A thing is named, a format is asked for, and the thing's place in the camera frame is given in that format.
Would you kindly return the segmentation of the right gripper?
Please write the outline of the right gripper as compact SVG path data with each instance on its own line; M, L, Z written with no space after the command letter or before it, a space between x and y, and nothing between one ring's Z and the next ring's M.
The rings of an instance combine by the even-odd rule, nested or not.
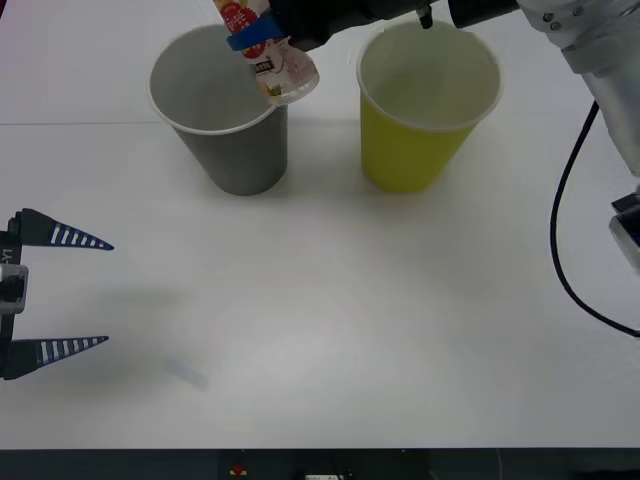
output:
M269 2L271 13L228 36L227 43L233 51L242 51L285 34L293 47L311 51L336 33L409 12L429 29L434 23L431 4L420 0L273 0Z

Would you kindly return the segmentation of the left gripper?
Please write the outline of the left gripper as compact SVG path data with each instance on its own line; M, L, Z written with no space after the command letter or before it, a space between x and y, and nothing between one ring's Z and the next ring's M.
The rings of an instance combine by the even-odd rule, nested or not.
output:
M5 381L21 378L109 340L108 336L93 336L11 341L14 317L23 310L22 244L114 250L110 243L33 209L22 209L9 220L7 229L1 232L1 349L9 347L1 368Z

